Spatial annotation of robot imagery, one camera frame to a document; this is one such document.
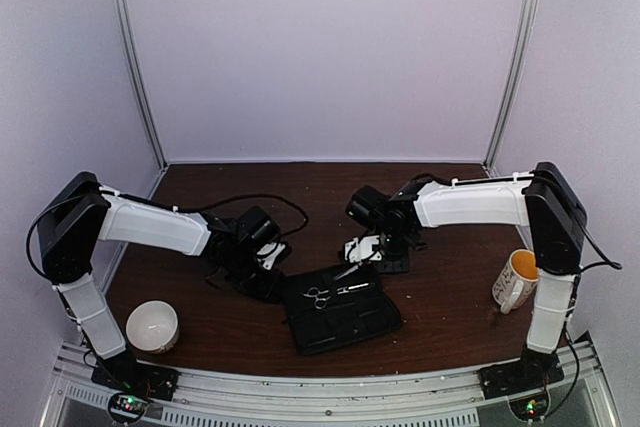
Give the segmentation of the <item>silver hair scissors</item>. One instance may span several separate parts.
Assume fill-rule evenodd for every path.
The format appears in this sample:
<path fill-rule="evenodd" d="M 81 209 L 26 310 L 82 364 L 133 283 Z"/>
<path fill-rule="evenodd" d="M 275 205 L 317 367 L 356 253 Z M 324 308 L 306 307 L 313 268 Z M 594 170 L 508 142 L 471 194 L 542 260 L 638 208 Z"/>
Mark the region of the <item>silver hair scissors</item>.
<path fill-rule="evenodd" d="M 350 267 L 344 270 L 343 272 L 337 274 L 336 276 L 334 276 L 333 280 L 334 281 L 341 280 L 351 275 L 357 270 L 358 270 L 358 266 Z M 329 294 L 329 289 L 322 290 L 321 288 L 318 288 L 318 287 L 309 287 L 305 292 L 301 292 L 300 295 L 305 298 L 312 299 L 314 308 L 317 310 L 321 310 L 325 308 L 328 304 L 329 299 L 331 298 L 331 295 Z"/>

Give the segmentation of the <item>black zip tool case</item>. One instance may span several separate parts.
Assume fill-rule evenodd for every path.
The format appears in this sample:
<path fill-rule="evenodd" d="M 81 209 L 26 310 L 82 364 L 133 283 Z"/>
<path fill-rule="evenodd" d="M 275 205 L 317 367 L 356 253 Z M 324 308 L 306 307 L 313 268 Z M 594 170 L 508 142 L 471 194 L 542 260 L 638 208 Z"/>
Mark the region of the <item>black zip tool case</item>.
<path fill-rule="evenodd" d="M 333 277 L 350 268 L 335 265 L 284 279 L 282 302 L 295 349 L 303 356 L 335 351 L 397 331 L 403 325 L 401 314 L 384 292 L 382 279 L 370 264 L 359 264 L 351 275 Z M 373 282 L 375 286 L 349 295 L 338 295 L 339 287 Z M 314 308 L 313 300 L 300 295 L 309 287 L 329 289 L 325 308 Z"/>

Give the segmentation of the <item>silver thinning shears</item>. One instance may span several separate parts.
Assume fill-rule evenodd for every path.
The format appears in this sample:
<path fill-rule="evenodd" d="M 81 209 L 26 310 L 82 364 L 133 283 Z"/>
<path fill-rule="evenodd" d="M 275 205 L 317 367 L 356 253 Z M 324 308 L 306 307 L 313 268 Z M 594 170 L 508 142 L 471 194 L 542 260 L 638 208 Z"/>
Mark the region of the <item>silver thinning shears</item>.
<path fill-rule="evenodd" d="M 373 288 L 375 284 L 373 282 L 359 283 L 349 286 L 343 286 L 337 289 L 338 295 L 348 295 L 356 292 L 361 292 Z"/>

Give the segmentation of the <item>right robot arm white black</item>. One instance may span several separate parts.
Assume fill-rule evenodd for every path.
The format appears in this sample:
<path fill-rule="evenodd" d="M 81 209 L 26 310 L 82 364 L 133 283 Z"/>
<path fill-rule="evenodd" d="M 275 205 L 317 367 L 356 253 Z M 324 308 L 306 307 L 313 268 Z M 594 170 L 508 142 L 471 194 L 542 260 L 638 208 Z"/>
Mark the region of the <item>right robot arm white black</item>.
<path fill-rule="evenodd" d="M 345 261 L 373 261 L 386 273 L 407 271 L 408 252 L 424 229 L 467 224 L 528 228 L 540 274 L 526 344 L 512 377 L 530 389 L 550 373 L 574 307 L 587 223 L 583 204 L 555 164 L 540 162 L 509 177 L 466 181 L 424 174 L 393 195 L 366 185 L 352 195 L 346 213 L 366 234 L 345 243 Z"/>

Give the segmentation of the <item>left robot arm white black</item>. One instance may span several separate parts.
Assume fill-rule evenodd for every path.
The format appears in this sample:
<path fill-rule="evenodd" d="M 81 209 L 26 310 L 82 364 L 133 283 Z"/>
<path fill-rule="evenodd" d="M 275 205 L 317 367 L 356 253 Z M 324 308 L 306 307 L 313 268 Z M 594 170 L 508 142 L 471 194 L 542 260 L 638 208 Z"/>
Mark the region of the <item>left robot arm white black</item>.
<path fill-rule="evenodd" d="M 275 263 L 287 246 L 276 222 L 258 206 L 237 218 L 166 207 L 77 174 L 35 221 L 41 274 L 75 316 L 106 376 L 123 391 L 137 389 L 144 371 L 111 313 L 93 275 L 99 241 L 140 244 L 205 259 L 224 272 L 240 294 L 265 302 L 281 299 Z"/>

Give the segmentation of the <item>white ceramic bowl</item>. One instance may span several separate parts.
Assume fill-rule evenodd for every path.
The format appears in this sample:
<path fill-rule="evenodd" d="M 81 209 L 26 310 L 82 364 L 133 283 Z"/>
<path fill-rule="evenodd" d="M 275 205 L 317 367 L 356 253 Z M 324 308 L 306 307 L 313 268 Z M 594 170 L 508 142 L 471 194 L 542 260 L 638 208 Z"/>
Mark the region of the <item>white ceramic bowl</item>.
<path fill-rule="evenodd" d="M 165 353 L 179 339 L 178 315 L 167 302 L 147 301 L 131 312 L 125 332 L 130 344 L 136 349 L 149 354 Z"/>

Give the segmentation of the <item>white mug yellow inside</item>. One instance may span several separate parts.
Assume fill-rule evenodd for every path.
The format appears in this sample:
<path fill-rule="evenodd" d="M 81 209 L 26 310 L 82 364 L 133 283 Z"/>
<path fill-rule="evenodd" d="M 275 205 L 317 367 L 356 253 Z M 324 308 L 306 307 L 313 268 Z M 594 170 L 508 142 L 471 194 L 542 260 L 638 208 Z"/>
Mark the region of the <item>white mug yellow inside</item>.
<path fill-rule="evenodd" d="M 499 312 L 506 315 L 519 309 L 534 292 L 538 279 L 534 253 L 525 249 L 513 251 L 491 290 Z"/>

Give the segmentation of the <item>left circuit board with leds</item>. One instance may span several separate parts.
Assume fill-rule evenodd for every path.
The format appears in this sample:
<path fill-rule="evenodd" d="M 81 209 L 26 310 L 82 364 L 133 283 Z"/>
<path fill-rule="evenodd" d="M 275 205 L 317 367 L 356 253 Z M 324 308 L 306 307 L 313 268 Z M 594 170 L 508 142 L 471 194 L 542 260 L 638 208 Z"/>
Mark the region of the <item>left circuit board with leds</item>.
<path fill-rule="evenodd" d="M 120 423 L 137 422 L 147 412 L 149 401 L 131 394 L 117 392 L 107 402 L 107 412 Z"/>

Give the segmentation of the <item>circuit board with leds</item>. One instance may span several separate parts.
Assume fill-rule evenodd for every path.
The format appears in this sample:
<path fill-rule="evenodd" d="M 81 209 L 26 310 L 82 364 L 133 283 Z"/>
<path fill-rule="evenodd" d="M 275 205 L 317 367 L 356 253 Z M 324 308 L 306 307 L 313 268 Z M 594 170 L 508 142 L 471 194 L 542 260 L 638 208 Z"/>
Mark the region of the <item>circuit board with leds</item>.
<path fill-rule="evenodd" d="M 536 422 L 547 415 L 550 396 L 547 392 L 525 395 L 509 400 L 511 413 L 520 421 Z"/>
<path fill-rule="evenodd" d="M 137 422 L 147 412 L 149 401 L 131 394 L 117 392 L 107 402 L 107 412 L 120 423 Z"/>

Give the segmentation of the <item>right circuit board with leds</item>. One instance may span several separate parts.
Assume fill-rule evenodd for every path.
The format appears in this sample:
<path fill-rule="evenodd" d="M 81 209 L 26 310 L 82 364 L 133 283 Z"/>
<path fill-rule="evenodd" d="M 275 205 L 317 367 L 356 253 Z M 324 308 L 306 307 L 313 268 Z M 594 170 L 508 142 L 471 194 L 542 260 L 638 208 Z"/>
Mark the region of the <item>right circuit board with leds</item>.
<path fill-rule="evenodd" d="M 547 415 L 550 396 L 547 392 L 525 395 L 509 400 L 511 413 L 520 421 L 536 422 Z"/>

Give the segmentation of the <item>aluminium front rail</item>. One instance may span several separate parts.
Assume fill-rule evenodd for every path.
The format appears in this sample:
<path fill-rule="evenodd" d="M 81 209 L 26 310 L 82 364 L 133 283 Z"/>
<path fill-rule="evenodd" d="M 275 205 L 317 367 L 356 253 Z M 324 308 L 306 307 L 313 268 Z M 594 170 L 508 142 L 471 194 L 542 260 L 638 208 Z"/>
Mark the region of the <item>aluminium front rail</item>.
<path fill-rule="evenodd" d="M 541 391 L 488 399 L 479 370 L 488 364 L 365 377 L 269 377 L 178 368 L 172 400 L 154 400 L 131 426 L 622 426 L 590 341 L 576 342 L 580 377 L 544 422 L 512 410 L 524 396 L 549 394 L 556 409 L 575 378 L 575 358 L 558 351 L 565 378 Z M 36 426 L 118 426 L 107 412 L 115 392 L 91 382 L 86 348 L 63 343 Z"/>

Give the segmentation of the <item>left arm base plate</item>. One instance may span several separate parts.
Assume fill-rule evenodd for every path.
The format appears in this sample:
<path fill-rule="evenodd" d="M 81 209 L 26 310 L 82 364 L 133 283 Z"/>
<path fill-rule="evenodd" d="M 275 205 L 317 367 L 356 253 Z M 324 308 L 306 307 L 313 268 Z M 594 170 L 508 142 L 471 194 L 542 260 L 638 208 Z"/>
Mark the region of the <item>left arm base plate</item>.
<path fill-rule="evenodd" d="M 128 348 L 108 359 L 98 356 L 91 375 L 94 384 L 163 401 L 173 399 L 178 378 L 175 369 L 140 363 Z"/>

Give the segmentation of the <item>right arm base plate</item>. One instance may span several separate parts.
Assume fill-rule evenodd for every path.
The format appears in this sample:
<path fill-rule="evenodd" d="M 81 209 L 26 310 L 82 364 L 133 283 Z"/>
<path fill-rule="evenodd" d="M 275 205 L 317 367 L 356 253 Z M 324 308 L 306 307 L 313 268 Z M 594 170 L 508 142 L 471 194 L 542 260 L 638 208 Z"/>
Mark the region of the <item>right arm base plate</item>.
<path fill-rule="evenodd" d="M 560 382 L 564 372 L 556 352 L 544 354 L 524 348 L 518 359 L 483 367 L 478 376 L 484 398 L 489 400 Z"/>

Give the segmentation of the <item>right aluminium frame post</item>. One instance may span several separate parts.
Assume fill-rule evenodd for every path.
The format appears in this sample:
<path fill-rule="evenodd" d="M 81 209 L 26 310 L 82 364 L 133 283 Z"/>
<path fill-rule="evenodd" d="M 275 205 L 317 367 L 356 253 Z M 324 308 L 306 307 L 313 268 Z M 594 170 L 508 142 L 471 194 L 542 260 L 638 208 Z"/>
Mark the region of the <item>right aluminium frame post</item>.
<path fill-rule="evenodd" d="M 507 70 L 498 115 L 494 124 L 489 146 L 483 161 L 483 167 L 490 176 L 495 176 L 499 150 L 504 139 L 509 117 L 514 107 L 517 89 L 525 64 L 526 52 L 530 43 L 539 0 L 522 0 L 516 37 Z"/>

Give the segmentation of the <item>aluminium frame post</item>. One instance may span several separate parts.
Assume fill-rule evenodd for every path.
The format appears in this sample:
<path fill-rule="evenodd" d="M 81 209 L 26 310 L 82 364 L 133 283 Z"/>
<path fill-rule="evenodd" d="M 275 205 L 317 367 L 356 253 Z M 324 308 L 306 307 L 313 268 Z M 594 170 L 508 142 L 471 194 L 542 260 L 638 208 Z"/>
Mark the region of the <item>aluminium frame post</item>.
<path fill-rule="evenodd" d="M 157 126 L 151 111 L 142 69 L 136 49 L 133 26 L 127 0 L 113 0 L 118 18 L 120 36 L 124 48 L 127 70 L 131 81 L 137 110 L 140 114 L 143 130 L 151 147 L 155 163 L 159 170 L 168 167 Z"/>
<path fill-rule="evenodd" d="M 522 0 L 516 37 L 507 70 L 498 115 L 494 124 L 489 146 L 483 161 L 483 167 L 490 176 L 495 176 L 499 150 L 504 139 L 509 117 L 514 107 L 517 89 L 525 64 L 526 52 L 530 43 L 539 0 Z"/>

